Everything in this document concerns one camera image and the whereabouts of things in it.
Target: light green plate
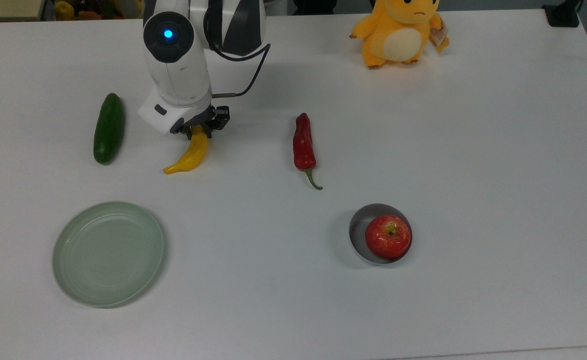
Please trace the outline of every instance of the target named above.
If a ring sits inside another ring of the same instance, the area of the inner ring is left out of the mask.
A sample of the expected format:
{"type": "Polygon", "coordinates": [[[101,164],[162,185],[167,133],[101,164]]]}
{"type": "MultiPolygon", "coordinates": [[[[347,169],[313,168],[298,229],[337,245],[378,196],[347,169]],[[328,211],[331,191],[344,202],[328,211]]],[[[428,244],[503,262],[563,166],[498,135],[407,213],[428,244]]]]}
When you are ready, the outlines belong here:
{"type": "Polygon", "coordinates": [[[60,233],[53,249],[53,275],[78,303],[114,308],[154,280],[163,251],[163,230],[154,215],[133,203],[99,203],[60,233]]]}

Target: plush toy belly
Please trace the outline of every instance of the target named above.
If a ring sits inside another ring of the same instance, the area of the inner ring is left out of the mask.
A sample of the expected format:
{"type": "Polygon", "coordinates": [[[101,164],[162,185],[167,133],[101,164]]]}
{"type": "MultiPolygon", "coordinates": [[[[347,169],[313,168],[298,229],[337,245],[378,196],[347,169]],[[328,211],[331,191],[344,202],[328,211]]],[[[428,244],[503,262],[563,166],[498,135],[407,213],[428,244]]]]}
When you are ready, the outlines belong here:
{"type": "Polygon", "coordinates": [[[404,27],[387,35],[382,44],[383,59],[404,62],[420,51],[422,37],[412,27],[404,27]]]}

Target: bowl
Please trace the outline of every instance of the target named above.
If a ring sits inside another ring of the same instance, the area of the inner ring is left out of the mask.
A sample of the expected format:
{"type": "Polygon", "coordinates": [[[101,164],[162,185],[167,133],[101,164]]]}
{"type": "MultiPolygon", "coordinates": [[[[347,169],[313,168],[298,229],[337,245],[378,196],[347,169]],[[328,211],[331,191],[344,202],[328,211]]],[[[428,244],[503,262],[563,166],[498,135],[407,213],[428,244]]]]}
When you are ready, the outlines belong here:
{"type": "Polygon", "coordinates": [[[349,223],[349,238],[351,239],[351,244],[353,245],[356,253],[358,253],[358,255],[360,255],[360,257],[362,257],[365,262],[372,265],[385,265],[395,263],[402,259],[403,256],[407,255],[407,252],[412,247],[413,231],[410,222],[398,209],[384,203],[371,203],[361,207],[358,211],[355,212],[355,214],[353,214],[353,217],[351,217],[351,223],[349,223]],[[395,215],[400,218],[405,222],[405,224],[407,224],[407,227],[409,228],[409,234],[411,235],[411,240],[409,241],[407,250],[395,259],[385,259],[375,255],[375,253],[369,249],[369,246],[367,246],[367,240],[365,239],[365,231],[367,230],[369,223],[371,223],[373,219],[383,215],[395,215]]]}

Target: red apple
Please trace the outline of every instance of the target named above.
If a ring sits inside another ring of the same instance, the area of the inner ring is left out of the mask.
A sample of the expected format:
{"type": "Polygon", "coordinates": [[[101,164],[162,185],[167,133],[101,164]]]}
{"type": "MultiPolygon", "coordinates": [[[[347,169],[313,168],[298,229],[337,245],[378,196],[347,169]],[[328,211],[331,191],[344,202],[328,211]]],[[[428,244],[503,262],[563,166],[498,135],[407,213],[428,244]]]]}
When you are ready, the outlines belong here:
{"type": "Polygon", "coordinates": [[[392,260],[407,252],[412,243],[412,233],[398,216],[382,215],[372,219],[364,231],[364,239],[376,256],[392,260]]]}

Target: green cucumber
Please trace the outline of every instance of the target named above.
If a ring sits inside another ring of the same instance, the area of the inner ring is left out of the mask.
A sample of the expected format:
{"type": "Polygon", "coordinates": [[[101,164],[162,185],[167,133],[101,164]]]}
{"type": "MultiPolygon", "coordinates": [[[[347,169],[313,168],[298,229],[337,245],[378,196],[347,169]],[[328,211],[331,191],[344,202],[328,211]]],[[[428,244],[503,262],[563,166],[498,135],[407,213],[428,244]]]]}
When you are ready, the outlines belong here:
{"type": "Polygon", "coordinates": [[[118,95],[110,93],[104,98],[97,117],[94,133],[94,159],[108,166],[114,161],[125,136],[125,112],[118,95]]]}

